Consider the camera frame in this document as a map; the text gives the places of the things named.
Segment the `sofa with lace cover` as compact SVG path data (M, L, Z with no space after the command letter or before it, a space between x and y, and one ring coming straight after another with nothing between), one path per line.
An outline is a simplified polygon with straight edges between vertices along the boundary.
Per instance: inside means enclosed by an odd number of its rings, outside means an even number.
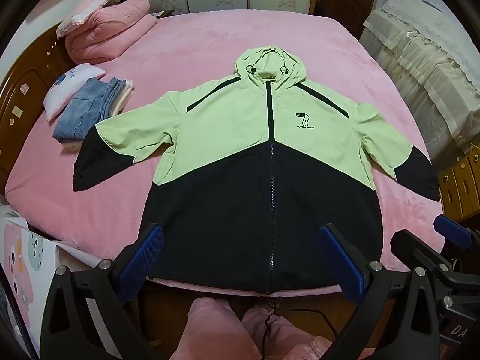
M360 44L394 82L434 161L479 144L479 51L459 23L424 0L387 0Z

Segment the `green and black hooded jacket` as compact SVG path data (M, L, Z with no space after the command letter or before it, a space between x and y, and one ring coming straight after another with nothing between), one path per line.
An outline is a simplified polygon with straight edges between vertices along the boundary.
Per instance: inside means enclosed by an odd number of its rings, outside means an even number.
M276 46L249 49L231 76L97 123L74 165L84 191L162 151L142 224L163 229L151 277L256 293L319 289L335 278L326 224L369 260L383 252L372 175L438 201L429 159L381 112L308 79Z

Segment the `white printed small pillow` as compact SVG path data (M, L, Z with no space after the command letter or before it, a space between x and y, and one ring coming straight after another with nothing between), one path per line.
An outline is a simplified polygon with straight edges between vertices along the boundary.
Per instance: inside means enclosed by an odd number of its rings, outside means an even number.
M68 105L72 96L90 78L101 78L105 71L89 63L77 65L57 78L48 90L43 105L46 119L51 122Z

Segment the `pink pillow with lace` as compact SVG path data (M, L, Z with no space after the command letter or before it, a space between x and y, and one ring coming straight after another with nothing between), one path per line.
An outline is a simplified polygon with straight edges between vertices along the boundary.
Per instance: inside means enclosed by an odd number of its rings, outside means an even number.
M81 0L58 25L56 37L63 38L84 24L96 11L103 8L111 0Z

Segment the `wooden drawer cabinet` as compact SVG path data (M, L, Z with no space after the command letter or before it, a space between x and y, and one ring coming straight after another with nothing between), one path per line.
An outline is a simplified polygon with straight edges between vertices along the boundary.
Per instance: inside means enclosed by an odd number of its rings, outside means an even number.
M442 209L456 222L479 214L479 146L438 174Z

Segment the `folded pink quilt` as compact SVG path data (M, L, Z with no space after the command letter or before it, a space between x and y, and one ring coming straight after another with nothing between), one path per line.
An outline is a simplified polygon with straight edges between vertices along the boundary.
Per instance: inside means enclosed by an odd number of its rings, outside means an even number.
M148 0L126 0L103 7L66 35L65 48L76 64L104 63L120 57L157 23Z

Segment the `folded cream garment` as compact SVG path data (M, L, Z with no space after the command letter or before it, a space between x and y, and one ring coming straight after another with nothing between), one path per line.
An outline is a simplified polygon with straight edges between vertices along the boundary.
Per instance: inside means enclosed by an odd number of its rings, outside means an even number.
M113 117L120 114L121 111L128 104L128 101L134 95L134 82L126 80L124 88L115 96L110 107L109 116Z

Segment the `cartoon printed bed sheet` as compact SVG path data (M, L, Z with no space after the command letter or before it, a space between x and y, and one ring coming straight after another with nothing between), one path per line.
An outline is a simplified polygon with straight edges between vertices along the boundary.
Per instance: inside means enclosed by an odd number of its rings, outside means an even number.
M100 258L72 242L49 241L30 230L25 218L10 205L1 207L1 266L13 291L33 347L40 349L41 324L55 271L96 267Z

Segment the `pink pajama legs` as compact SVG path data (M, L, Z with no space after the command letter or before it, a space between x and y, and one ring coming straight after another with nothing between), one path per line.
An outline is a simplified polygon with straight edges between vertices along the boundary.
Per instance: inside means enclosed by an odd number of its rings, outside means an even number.
M236 316L225 300L193 301L172 359L320 359L332 342L265 306Z

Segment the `brown wooden headboard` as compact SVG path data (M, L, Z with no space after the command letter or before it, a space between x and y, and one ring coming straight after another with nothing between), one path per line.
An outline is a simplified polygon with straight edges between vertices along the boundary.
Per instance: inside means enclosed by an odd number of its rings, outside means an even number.
M15 61L1 83L1 194L33 125L44 111L43 99L56 79L74 63L56 27L46 30Z

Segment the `folded blue jeans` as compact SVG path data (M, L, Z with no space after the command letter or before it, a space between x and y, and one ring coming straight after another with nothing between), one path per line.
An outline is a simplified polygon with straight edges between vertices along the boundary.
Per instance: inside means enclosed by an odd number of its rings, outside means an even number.
M52 137L59 143L83 141L98 122L112 116L114 102L127 88L126 80L89 78L58 118Z

